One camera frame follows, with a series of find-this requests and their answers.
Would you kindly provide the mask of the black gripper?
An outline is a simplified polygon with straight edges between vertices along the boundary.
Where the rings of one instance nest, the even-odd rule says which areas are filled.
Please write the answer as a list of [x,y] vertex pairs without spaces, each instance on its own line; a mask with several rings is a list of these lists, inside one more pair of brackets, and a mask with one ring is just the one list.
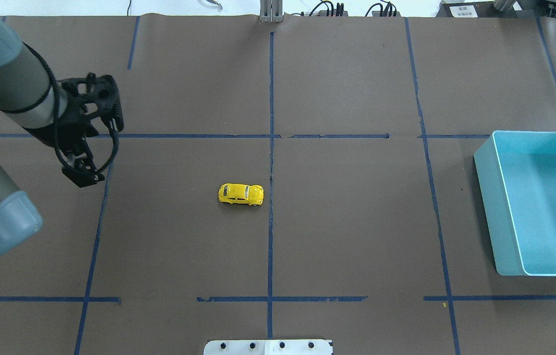
[[61,163],[72,163],[62,167],[62,173],[79,188],[96,185],[104,180],[96,173],[94,155],[87,144],[87,137],[95,137],[98,131],[93,128],[81,108],[68,105],[64,115],[50,103],[50,124],[43,128],[43,143],[52,148]]

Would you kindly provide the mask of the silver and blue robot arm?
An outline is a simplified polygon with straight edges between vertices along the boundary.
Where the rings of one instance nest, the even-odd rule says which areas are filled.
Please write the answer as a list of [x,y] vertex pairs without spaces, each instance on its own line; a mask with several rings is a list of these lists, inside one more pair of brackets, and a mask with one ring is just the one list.
[[[117,99],[109,75],[59,78],[44,54],[0,17],[0,120],[45,146],[64,179],[79,189],[107,180],[123,128]],[[37,203],[0,161],[0,258],[44,224]]]

